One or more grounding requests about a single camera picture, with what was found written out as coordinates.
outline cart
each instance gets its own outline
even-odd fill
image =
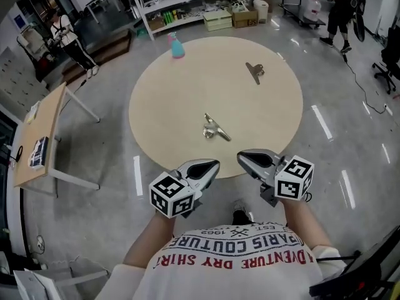
[[[317,29],[319,26],[325,26],[326,23],[318,19],[317,21],[312,21],[306,17],[304,17],[305,8],[301,6],[301,0],[298,3],[285,3],[285,0],[282,0],[282,3],[279,5],[283,8],[283,14],[289,13],[294,19],[299,21],[300,26],[314,26]]]

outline white container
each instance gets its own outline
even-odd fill
[[[254,8],[258,11],[258,22],[265,23],[268,18],[268,3],[263,0],[254,0]]]
[[[304,12],[304,17],[311,20],[317,21],[319,12],[321,11],[321,3],[319,0],[308,0],[307,8]]]

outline blue spray bottle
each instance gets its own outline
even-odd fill
[[[171,32],[168,34],[168,43],[171,46],[173,58],[179,59],[185,56],[185,50],[183,49],[183,45],[176,38],[176,32]]]

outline sneaker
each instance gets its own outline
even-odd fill
[[[238,199],[233,202],[233,210],[232,213],[235,211],[243,211],[246,213],[247,216],[249,216],[249,213],[247,211],[247,204],[243,201],[243,199]]]
[[[99,66],[95,66],[92,68],[93,76],[95,76],[99,72]]]
[[[86,71],[86,77],[90,79],[92,77],[92,69]]]
[[[333,40],[328,37],[320,37],[319,40],[324,44],[327,44],[329,47],[333,47]]]
[[[348,53],[351,50],[351,46],[349,44],[349,41],[344,42],[343,48],[340,50],[341,53],[345,54]]]

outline black cable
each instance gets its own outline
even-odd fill
[[[42,246],[38,247],[41,252],[33,251],[33,252],[31,252],[31,254],[34,254],[34,253],[36,253],[36,254],[44,254],[44,251],[46,250],[46,247],[45,247],[45,244],[44,244],[44,239],[43,239],[43,237],[41,235],[38,235],[36,237],[37,241],[39,241],[39,237],[42,239],[42,242],[43,242]]]
[[[377,109],[375,109],[374,107],[372,107],[371,105],[368,104],[367,101],[367,93],[365,92],[364,88],[362,86],[360,86],[360,84],[357,82],[357,74],[353,71],[353,69],[351,68],[351,66],[349,66],[348,64],[348,58],[346,57],[345,54],[343,54],[343,59],[344,62],[346,63],[346,66],[350,68],[351,72],[354,74],[354,81],[356,82],[356,84],[360,87],[360,89],[364,92],[364,97],[365,97],[365,103],[367,106],[369,106],[371,109],[373,109],[376,113],[382,114],[386,111],[386,105],[384,106],[383,111],[378,111]]]
[[[313,195],[311,194],[311,192],[304,193],[304,201],[306,201],[307,203],[309,203],[312,198],[313,198]]]

